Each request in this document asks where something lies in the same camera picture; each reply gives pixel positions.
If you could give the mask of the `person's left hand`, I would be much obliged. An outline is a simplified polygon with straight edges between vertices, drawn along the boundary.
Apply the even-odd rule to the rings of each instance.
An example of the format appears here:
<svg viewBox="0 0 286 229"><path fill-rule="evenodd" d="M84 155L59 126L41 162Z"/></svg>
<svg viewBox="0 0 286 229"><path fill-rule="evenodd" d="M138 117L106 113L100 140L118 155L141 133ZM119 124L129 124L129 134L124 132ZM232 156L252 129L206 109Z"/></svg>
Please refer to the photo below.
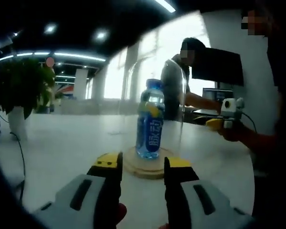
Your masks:
<svg viewBox="0 0 286 229"><path fill-rule="evenodd" d="M127 214L127 207L123 203L119 203L117 217L116 217L116 225L118 225L124 219L126 214Z"/></svg>

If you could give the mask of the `person's right hand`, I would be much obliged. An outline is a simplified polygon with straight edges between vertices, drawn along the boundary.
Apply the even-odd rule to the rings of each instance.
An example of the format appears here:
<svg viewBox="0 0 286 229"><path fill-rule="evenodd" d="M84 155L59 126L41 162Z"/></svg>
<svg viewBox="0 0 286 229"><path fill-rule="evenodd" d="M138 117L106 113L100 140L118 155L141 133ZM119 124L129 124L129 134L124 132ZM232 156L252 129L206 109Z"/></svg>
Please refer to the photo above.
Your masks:
<svg viewBox="0 0 286 229"><path fill-rule="evenodd" d="M238 142L245 136L245 126L240 121L234 121L231 128L221 128L218 133L227 141Z"/></svg>

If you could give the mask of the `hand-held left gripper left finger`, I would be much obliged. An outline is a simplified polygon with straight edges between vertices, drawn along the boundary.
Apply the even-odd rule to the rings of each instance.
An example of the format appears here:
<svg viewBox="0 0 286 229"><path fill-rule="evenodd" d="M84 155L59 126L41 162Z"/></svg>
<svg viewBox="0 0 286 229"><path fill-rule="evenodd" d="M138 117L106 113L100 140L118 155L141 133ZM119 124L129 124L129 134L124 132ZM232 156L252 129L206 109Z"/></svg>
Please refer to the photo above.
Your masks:
<svg viewBox="0 0 286 229"><path fill-rule="evenodd" d="M123 154L106 153L33 215L46 229L114 229L122 173Z"/></svg>

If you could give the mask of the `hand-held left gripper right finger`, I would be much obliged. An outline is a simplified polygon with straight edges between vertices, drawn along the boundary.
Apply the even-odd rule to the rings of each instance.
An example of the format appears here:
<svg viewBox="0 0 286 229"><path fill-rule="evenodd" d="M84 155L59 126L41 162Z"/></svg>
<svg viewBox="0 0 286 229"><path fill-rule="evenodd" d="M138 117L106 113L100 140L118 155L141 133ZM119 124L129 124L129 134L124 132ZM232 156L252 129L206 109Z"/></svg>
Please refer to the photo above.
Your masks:
<svg viewBox="0 0 286 229"><path fill-rule="evenodd" d="M169 229L252 229L255 219L230 204L208 181L200 180L189 161L164 159Z"/></svg>

